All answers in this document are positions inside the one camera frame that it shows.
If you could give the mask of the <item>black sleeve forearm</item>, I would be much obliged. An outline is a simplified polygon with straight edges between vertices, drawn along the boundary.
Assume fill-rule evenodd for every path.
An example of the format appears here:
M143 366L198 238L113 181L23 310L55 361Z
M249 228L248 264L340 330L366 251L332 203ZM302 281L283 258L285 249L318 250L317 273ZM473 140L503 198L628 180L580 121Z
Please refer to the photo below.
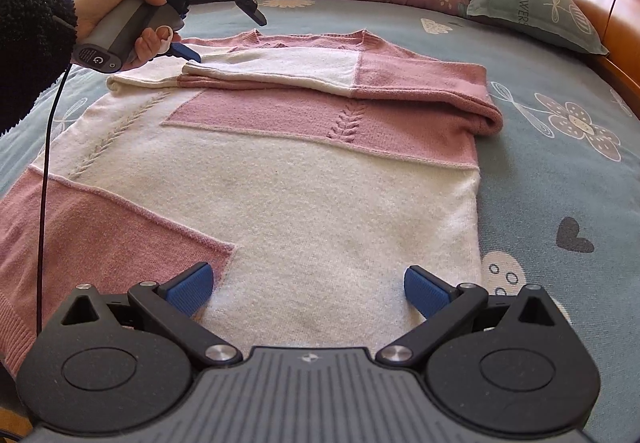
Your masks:
M73 0L1 0L1 131L32 110L67 67L76 43Z

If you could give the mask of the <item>person's left hand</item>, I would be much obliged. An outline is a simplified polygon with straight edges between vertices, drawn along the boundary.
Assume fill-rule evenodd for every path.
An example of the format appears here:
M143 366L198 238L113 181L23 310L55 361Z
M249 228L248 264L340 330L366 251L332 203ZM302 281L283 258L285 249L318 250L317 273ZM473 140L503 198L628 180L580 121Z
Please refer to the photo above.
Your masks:
M85 39L93 28L123 0L74 0L77 16L77 39ZM162 6L166 0L145 0L148 4ZM138 68L160 55L168 40L180 42L179 33L173 33L170 27L146 28L134 41L134 59L122 66L122 70Z

